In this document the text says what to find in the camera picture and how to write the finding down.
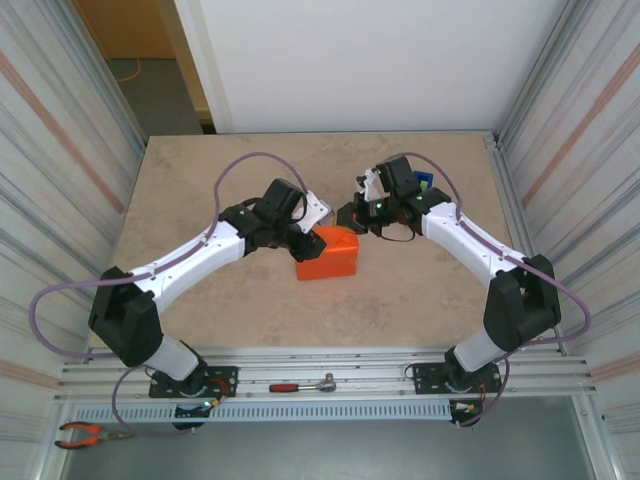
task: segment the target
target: blue object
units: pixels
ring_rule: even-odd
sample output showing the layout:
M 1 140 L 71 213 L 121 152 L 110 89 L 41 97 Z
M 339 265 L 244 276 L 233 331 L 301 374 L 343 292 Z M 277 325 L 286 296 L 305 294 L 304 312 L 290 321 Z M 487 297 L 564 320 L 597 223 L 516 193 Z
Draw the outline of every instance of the blue object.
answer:
M 422 188 L 422 191 L 431 188 L 431 186 L 433 185 L 433 173 L 419 172 L 418 170 L 414 170 L 413 176 L 416 177 L 416 180 L 420 182 L 420 188 Z

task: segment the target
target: orange cable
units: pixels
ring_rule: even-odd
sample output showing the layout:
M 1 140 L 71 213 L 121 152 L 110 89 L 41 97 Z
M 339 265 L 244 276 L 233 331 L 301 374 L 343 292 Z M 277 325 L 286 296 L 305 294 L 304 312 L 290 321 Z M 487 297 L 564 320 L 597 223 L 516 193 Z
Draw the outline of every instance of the orange cable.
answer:
M 116 82 L 118 83 L 122 83 L 122 82 L 128 82 L 129 80 L 133 80 L 134 78 L 136 78 L 138 75 L 140 75 L 140 72 L 142 71 L 142 65 L 140 64 L 140 59 L 136 58 L 136 62 L 138 62 L 138 70 L 136 71 L 136 73 L 134 73 L 133 75 L 131 75 L 130 77 L 125 77 L 125 78 L 116 78 Z

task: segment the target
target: red-handled wrench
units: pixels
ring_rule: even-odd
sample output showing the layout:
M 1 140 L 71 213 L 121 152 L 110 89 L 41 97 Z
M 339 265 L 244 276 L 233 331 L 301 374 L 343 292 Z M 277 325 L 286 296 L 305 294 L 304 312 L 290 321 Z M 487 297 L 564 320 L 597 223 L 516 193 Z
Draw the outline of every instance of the red-handled wrench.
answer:
M 318 390 L 320 392 L 335 392 L 336 382 L 333 380 L 333 374 L 327 373 L 319 383 L 313 385 L 300 385 L 299 383 L 276 383 L 269 385 L 271 393 L 290 393 L 299 392 L 300 390 Z

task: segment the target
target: floor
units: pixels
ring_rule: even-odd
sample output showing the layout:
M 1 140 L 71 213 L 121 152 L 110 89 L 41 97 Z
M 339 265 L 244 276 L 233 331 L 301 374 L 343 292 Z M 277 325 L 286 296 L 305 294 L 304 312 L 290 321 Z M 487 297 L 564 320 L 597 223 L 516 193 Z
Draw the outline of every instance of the floor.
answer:
M 136 60 L 107 63 L 116 79 L 130 77 L 137 71 Z M 118 85 L 147 135 L 202 134 L 175 60 L 140 60 L 140 73 Z
M 570 398 L 504 399 L 473 429 L 445 421 L 237 423 L 72 452 L 64 480 L 594 479 Z

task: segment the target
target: mounting plate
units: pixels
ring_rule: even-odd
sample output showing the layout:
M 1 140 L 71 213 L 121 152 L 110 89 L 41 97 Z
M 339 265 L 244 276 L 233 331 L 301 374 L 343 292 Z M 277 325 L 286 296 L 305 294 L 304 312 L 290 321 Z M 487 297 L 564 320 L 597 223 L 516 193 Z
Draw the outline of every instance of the mounting plate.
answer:
M 411 365 L 411 369 L 413 384 L 418 395 L 436 393 L 477 393 L 479 395 L 481 381 L 484 383 L 487 393 L 496 393 L 502 385 L 498 366 L 493 363 L 486 365 L 478 376 L 478 381 L 465 390 L 456 390 L 449 384 L 444 363 L 414 363 Z
M 194 395 L 186 395 L 175 387 L 176 382 L 167 374 L 155 372 L 151 376 L 151 385 L 149 386 L 149 397 L 151 398 L 217 398 L 220 400 L 222 391 L 220 384 L 213 379 L 223 380 L 229 387 L 227 397 L 236 396 L 236 388 L 238 386 L 238 367 L 207 367 L 205 370 L 205 384 L 202 389 Z

